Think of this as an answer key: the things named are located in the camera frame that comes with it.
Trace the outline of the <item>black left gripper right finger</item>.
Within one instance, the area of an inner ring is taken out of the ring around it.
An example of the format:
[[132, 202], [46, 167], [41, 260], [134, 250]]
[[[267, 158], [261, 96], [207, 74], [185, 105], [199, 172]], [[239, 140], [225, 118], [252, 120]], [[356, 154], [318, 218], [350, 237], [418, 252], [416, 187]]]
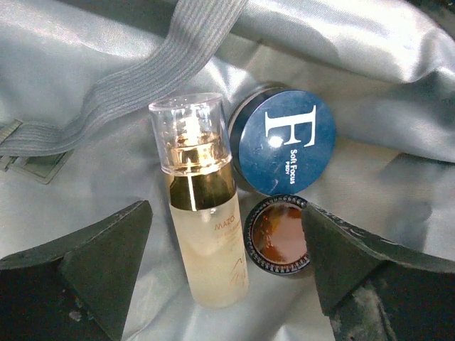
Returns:
[[302, 227], [336, 340], [453, 340], [454, 262], [356, 227], [316, 205]]

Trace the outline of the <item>small dark cosmetic bottle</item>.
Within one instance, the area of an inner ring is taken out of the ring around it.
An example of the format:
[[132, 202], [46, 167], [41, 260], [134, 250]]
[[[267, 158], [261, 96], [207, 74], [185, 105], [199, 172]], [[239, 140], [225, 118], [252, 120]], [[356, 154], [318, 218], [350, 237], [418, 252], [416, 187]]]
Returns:
[[245, 220], [243, 238], [252, 262], [269, 274], [295, 276], [309, 264], [301, 214], [307, 201], [273, 195], [259, 202]]

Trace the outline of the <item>gold perfume spray bottle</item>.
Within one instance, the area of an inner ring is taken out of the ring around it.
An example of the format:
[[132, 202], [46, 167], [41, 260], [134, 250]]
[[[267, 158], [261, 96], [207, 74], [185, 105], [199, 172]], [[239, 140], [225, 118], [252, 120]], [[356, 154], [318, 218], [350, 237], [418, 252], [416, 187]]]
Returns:
[[188, 284], [206, 308], [239, 301], [249, 286], [222, 100], [200, 93], [149, 105]]

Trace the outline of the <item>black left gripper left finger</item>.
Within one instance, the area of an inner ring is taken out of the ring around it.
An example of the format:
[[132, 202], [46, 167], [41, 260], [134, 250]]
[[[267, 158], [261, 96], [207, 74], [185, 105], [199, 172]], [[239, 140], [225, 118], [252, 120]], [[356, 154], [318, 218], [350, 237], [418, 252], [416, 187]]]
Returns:
[[120, 340], [152, 222], [140, 200], [1, 259], [2, 340]]

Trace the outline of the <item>space astronaut kids suitcase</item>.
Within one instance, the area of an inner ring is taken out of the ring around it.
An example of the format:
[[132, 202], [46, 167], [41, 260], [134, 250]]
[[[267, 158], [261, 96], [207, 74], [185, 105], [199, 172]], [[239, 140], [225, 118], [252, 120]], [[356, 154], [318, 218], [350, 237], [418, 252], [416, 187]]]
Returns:
[[[90, 86], [148, 57], [173, 1], [2, 1], [1, 123], [64, 125]], [[308, 90], [338, 140], [303, 197], [406, 247], [454, 258], [454, 15], [429, 1], [249, 1], [180, 93], [219, 92], [225, 112], [267, 85]], [[146, 109], [104, 126], [47, 185], [1, 172], [1, 255], [145, 199], [154, 212], [125, 340], [332, 340], [312, 269], [249, 267], [238, 304], [191, 298]]]

